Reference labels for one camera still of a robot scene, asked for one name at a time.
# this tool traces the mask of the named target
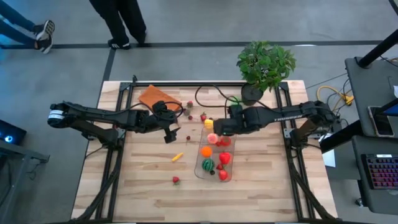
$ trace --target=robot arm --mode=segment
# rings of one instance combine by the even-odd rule
[[[329,106],[321,101],[309,101],[277,109],[263,106],[243,109],[241,105],[232,105],[228,108],[228,113],[230,118],[214,121],[214,132],[219,136],[250,134],[266,127],[269,123],[308,118],[301,128],[291,132],[293,145],[306,141],[318,127],[330,127],[335,121],[335,115],[330,111]]]
[[[147,110],[107,111],[88,108],[73,103],[52,104],[47,123],[53,128],[73,128],[81,131],[85,138],[98,138],[101,143],[116,143],[119,133],[116,129],[103,129],[89,121],[113,124],[117,128],[135,133],[149,133],[164,129],[166,143],[176,140],[179,128],[171,131],[169,126],[176,122],[175,112],[168,110],[163,101],[152,106],[153,113]]]

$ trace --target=keyboard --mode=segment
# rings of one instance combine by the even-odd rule
[[[363,154],[362,159],[372,189],[398,189],[398,155]]]

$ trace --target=clear plastic container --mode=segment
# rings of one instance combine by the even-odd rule
[[[218,144],[211,144],[207,141],[207,136],[213,133],[212,129],[203,128],[201,131],[201,138],[200,138],[200,145],[198,149],[198,157],[197,157],[197,164],[195,166],[195,175],[198,178],[208,179],[213,181],[220,181],[220,182],[228,182],[232,179],[232,166],[233,166],[233,155],[235,150],[235,140],[236,136],[218,136]],[[221,140],[223,142],[229,142],[228,146],[222,145]],[[203,157],[201,153],[201,149],[205,146],[211,147],[213,153],[210,157]],[[217,165],[221,164],[220,162],[220,153],[228,152],[231,155],[231,159],[229,163],[224,166],[224,170],[228,173],[228,177],[225,180],[221,180],[219,178],[220,171],[217,169]],[[214,161],[214,175],[211,175],[210,172],[204,170],[202,168],[202,163],[205,159],[212,159]]]

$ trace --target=wooden table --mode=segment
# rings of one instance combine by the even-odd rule
[[[308,101],[303,81],[287,81],[293,105]],[[120,82],[105,82],[98,108],[114,110]],[[145,88],[134,88],[133,102]],[[292,222],[297,221],[280,123],[272,123],[252,134],[239,135],[230,182],[199,179],[193,170],[203,123],[199,115],[222,118],[223,108],[202,108],[194,99],[195,87],[161,87],[183,105],[194,101],[193,121],[178,119],[177,140],[164,143],[164,132],[127,133],[114,211],[115,222]],[[240,97],[240,88],[222,87],[227,95]],[[223,105],[214,88],[202,88],[198,100],[204,105]],[[276,108],[275,92],[266,91],[261,101]],[[297,120],[300,126],[305,120]],[[87,153],[101,145],[93,141]],[[177,162],[171,158],[184,152]],[[92,154],[84,163],[72,218],[78,217],[94,199],[101,185],[106,150]],[[320,203],[337,216],[322,154],[308,147],[303,151],[310,188]],[[174,186],[172,177],[181,184]],[[305,200],[300,192],[303,209]]]

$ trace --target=concrete floor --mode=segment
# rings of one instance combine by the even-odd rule
[[[109,31],[88,1],[6,0],[34,22],[52,19],[56,44],[103,44]],[[336,45],[334,41],[382,40],[397,28],[398,17],[388,0],[139,0],[149,30],[147,42],[288,41],[297,58],[290,79],[304,80],[310,100],[321,85],[340,89],[347,79],[344,59],[361,56],[374,45]],[[332,41],[298,47],[296,41]],[[2,44],[13,41],[0,38]],[[34,50],[0,50],[0,119],[27,130],[25,146],[51,154],[27,178],[14,216],[16,223],[61,222],[70,218],[85,141],[72,129],[47,123],[51,103],[62,100],[96,106],[109,49],[67,45],[48,55]],[[237,80],[236,57],[242,47],[156,47],[116,51],[110,80]],[[384,56],[398,55],[394,47]],[[328,90],[321,92],[326,100]],[[355,104],[340,113],[356,121]],[[347,221],[396,223],[397,216],[358,208],[353,180],[330,177],[339,217]]]

